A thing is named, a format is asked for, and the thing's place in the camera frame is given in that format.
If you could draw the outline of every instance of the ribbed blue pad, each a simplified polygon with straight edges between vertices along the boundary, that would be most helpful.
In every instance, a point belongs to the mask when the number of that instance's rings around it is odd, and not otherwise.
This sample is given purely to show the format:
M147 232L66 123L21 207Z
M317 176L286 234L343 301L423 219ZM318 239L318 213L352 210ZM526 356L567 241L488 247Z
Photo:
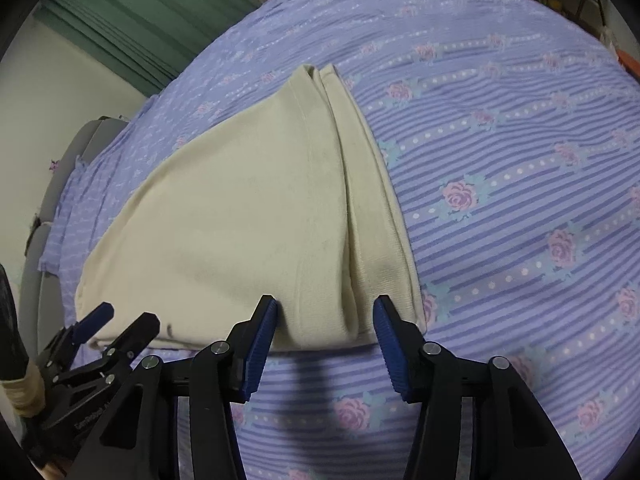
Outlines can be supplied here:
M379 299L373 303L373 327L376 330L386 370L389 372L394 390L404 398L410 390L409 367L391 320L386 314L385 306Z
M276 331L278 323L278 302L271 300L267 311L262 318L260 328L255 335L254 343L249 350L249 354L244 364L244 384L242 386L242 394L246 400L249 400L251 394L258 389L264 364L267 361L267 354L271 348L273 334Z
M111 303L102 302L95 307L82 321L74 326L71 341L74 345L81 345L89 341L95 333L113 319Z

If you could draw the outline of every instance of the silver bolt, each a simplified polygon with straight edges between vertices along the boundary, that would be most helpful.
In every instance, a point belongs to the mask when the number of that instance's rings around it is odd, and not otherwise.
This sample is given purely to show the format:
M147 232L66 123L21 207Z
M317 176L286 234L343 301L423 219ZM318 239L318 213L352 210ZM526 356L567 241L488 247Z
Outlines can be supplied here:
M498 357L494 357L494 360L492 361L494 363L494 366L496 368L498 368L498 370L506 370L507 368L509 368L509 360L506 357L502 357L502 356L498 356Z
M144 359L142 359L142 361L140 361L140 364L143 368L149 370L149 368L155 368L156 366L158 366L159 362L160 359L158 359L157 355L148 355Z
M216 355L225 354L229 352L230 348L231 346L226 341L216 341L211 345L211 351Z
M422 347L422 351L427 355L438 355L440 352L442 352L442 348L438 343L429 341L428 343L424 344L424 346Z

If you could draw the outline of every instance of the wall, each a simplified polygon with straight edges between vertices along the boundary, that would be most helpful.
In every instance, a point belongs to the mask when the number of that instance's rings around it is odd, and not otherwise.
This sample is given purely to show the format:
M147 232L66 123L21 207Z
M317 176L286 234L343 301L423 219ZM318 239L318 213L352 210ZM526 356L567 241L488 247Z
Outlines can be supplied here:
M24 245L50 180L74 134L100 116L131 117L145 97L29 17L0 62L0 262L14 296Z

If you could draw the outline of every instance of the bed sheet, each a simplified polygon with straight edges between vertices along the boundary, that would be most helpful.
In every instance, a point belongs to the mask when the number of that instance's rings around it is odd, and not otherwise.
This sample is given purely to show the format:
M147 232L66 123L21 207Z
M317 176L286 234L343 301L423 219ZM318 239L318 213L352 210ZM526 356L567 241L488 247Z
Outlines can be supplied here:
M74 171L42 259L66 322L84 260L153 168L301 63L334 63L370 124L429 338L508 356L583 478L604 478L640 426L640 92L530 0L269 0ZM234 418L251 480L388 480L417 407L368 347L271 356Z

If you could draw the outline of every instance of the folded cloth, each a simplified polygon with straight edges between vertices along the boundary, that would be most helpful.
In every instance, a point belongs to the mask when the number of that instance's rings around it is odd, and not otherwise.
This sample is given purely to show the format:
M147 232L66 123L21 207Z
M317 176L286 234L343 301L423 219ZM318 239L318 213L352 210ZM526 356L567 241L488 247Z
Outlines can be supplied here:
M331 65L299 67L158 166L85 262L76 311L113 304L98 346L148 311L161 321L151 346L202 348L263 294L284 314L274 350L374 342L379 294L425 329L384 161Z

